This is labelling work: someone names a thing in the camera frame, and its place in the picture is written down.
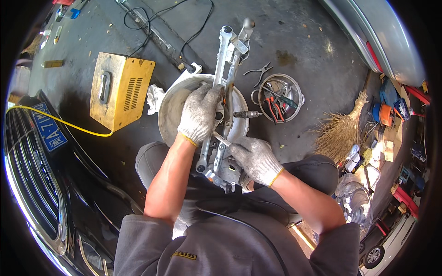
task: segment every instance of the yellow cable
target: yellow cable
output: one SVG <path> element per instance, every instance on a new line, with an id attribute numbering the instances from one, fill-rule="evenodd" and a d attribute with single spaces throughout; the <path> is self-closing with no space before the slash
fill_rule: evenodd
<path id="1" fill-rule="evenodd" d="M 81 130 L 81 131 L 83 131 L 83 132 L 86 132 L 86 133 L 89 133 L 89 134 L 92 134 L 92 135 L 95 135 L 95 136 L 109 137 L 109 136 L 111 136 L 111 135 L 114 133 L 113 131 L 111 131 L 109 134 L 101 134 L 101 133 L 92 132 L 92 131 L 90 131 L 90 130 L 83 129 L 83 128 L 79 127 L 79 126 L 73 125 L 73 124 L 71 124 L 71 123 L 68 123 L 68 122 L 62 120 L 62 119 L 59 119 L 59 118 L 57 118 L 57 117 L 54 117 L 54 116 L 52 116 L 51 114 L 44 113 L 43 111 L 40 111 L 40 110 L 38 110 L 38 109 L 35 109 L 35 108 L 32 108 L 32 107 L 29 107 L 29 106 L 12 106 L 12 107 L 10 107 L 10 108 L 7 109 L 6 113 L 8 113 L 8 111 L 10 111 L 11 109 L 14 109 L 14 108 L 25 108 L 25 109 L 29 109 L 29 110 L 32 110 L 32 111 L 35 111 L 35 112 L 41 113 L 41 114 L 43 114 L 43 115 L 48 116 L 49 118 L 52 118 L 52 119 L 54 119 L 54 120 L 59 121 L 59 122 L 65 124 L 65 125 L 72 126 L 72 127 L 75 128 L 75 129 Z"/>

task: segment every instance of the pliers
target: pliers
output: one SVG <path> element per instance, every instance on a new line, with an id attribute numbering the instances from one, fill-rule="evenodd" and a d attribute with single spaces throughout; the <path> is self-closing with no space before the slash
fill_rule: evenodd
<path id="1" fill-rule="evenodd" d="M 250 72 L 261 72 L 261 76 L 259 76 L 259 81 L 258 81 L 258 83 L 254 85 L 254 87 L 257 87 L 258 84 L 259 84 L 259 83 L 261 82 L 261 80 L 263 79 L 263 75 L 264 75 L 264 73 L 267 72 L 267 71 L 269 71 L 270 69 L 273 68 L 273 66 L 271 66 L 271 67 L 269 67 L 269 68 L 266 68 L 267 66 L 269 66 L 269 64 L 270 64 L 270 62 L 267 63 L 266 65 L 264 65 L 264 67 L 262 67 L 261 69 L 249 70 L 249 71 L 245 72 L 245 73 L 243 74 L 243 76 L 245 76 L 246 74 L 248 74 L 248 73 L 250 73 Z"/>
<path id="2" fill-rule="evenodd" d="M 266 97 L 264 102 L 267 102 L 269 105 L 270 113 L 273 117 L 273 121 L 275 122 L 275 125 L 278 124 L 278 119 L 276 118 L 276 115 L 273 112 L 272 108 L 274 108 L 278 112 L 279 118 L 281 119 L 281 121 L 283 123 L 285 123 L 284 117 L 282 116 L 281 109 L 279 108 L 279 106 L 277 104 L 275 104 L 272 94 L 270 94 L 270 92 L 268 92 L 264 89 L 264 96 Z"/>

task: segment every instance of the oil stain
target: oil stain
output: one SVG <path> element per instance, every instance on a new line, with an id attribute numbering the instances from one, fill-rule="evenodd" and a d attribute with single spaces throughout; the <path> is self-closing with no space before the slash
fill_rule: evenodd
<path id="1" fill-rule="evenodd" d="M 295 65 L 298 61 L 297 57 L 287 51 L 276 50 L 276 57 L 279 66 Z"/>

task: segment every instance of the work glove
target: work glove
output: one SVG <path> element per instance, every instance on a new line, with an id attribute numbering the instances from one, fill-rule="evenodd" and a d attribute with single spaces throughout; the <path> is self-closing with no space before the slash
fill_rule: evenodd
<path id="1" fill-rule="evenodd" d="M 241 137 L 229 146 L 230 153 L 254 181 L 270 187 L 284 170 L 270 144 L 264 140 Z"/>
<path id="2" fill-rule="evenodd" d="M 220 84 L 213 88 L 204 84 L 190 93 L 184 103 L 178 132 L 198 146 L 215 128 L 217 105 L 224 97 L 224 87 Z"/>

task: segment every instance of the white rag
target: white rag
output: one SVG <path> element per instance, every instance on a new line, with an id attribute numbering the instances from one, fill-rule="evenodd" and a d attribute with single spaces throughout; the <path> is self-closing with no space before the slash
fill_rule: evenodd
<path id="1" fill-rule="evenodd" d="M 147 115 L 152 115 L 160 110 L 161 103 L 166 93 L 162 88 L 159 88 L 156 84 L 152 84 L 147 88 L 147 104 L 149 110 Z"/>

